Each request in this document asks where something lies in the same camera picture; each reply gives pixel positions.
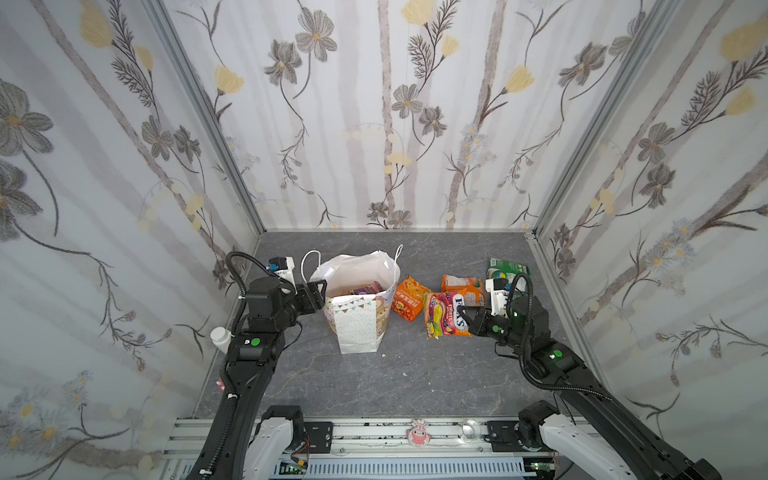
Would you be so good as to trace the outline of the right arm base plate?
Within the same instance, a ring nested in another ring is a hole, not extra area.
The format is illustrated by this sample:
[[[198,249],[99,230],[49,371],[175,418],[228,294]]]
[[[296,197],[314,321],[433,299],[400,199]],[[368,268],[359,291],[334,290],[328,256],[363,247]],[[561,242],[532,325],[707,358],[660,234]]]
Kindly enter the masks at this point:
[[[527,421],[489,421],[486,427],[485,439],[493,452],[537,452],[542,448],[538,434]]]

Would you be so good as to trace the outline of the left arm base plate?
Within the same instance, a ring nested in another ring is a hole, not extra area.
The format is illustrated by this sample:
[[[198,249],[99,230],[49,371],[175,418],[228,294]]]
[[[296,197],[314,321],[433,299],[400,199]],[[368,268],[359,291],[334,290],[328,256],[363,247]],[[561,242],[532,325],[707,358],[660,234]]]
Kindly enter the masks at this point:
[[[298,422],[285,417],[263,420],[251,445],[280,453],[326,454],[330,452],[334,424],[329,421]]]

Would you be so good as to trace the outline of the white cartoon paper bag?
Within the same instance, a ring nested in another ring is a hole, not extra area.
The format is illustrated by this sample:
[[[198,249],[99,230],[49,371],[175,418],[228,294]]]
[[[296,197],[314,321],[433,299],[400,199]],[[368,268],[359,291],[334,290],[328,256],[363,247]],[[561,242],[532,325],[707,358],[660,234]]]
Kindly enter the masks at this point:
[[[396,287],[400,283],[398,265],[403,247],[390,255],[377,250],[352,256],[338,255],[324,261],[318,250],[310,250],[302,259],[315,255],[318,266],[311,275],[301,277],[305,282],[327,281],[326,303],[322,309],[336,334],[342,354],[374,353],[387,329]],[[376,295],[350,295],[349,291],[378,281],[385,291]]]

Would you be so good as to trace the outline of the orange red snack packet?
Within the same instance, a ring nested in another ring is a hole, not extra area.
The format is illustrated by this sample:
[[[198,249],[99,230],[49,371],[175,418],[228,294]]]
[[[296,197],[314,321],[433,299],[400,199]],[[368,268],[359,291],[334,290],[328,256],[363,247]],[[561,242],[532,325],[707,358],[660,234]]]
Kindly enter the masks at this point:
[[[411,276],[407,276],[394,293],[392,310],[401,318],[413,322],[424,308],[424,298],[432,291]]]

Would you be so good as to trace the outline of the purple Fox's candy bag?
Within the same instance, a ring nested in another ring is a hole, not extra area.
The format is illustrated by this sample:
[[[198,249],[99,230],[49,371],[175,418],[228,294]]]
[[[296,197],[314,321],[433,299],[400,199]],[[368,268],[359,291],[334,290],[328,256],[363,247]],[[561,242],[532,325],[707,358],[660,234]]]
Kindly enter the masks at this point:
[[[371,284],[357,287],[349,291],[350,295],[376,295],[385,291],[385,288],[378,282],[374,281]]]

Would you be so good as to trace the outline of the orange green Fox's candy bag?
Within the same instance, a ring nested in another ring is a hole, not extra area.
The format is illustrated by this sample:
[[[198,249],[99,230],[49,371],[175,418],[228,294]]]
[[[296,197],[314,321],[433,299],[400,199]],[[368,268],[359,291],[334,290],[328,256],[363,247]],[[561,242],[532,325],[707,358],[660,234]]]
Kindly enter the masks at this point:
[[[468,323],[458,314],[458,307],[465,306],[463,296],[457,293],[431,293],[424,298],[424,321],[427,336],[436,339],[459,336],[458,324]]]

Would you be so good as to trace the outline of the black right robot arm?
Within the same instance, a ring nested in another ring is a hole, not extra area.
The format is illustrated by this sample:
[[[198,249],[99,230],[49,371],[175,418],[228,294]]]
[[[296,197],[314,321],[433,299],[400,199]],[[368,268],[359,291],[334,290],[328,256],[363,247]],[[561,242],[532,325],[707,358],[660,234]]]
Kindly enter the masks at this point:
[[[707,460],[692,460],[654,433],[598,380],[570,347],[553,338],[549,314],[524,273],[504,288],[504,306],[457,305],[461,325],[511,349],[523,377],[560,397],[595,430],[590,436],[555,405],[538,401],[521,410],[515,437],[527,449],[547,448],[594,479],[718,479]]]

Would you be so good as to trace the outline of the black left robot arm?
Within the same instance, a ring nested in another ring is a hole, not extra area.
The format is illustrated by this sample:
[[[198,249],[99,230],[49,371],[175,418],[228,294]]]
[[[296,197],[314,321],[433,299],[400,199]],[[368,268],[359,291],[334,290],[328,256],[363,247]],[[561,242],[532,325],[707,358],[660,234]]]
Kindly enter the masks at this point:
[[[224,391],[209,433],[187,476],[190,479],[268,479],[287,454],[300,472],[308,468],[310,439],[303,412],[278,405],[258,412],[288,349],[285,333],[303,315],[322,309],[327,283],[298,283],[290,257],[262,263],[232,251],[225,257],[238,286],[236,311],[219,377]]]

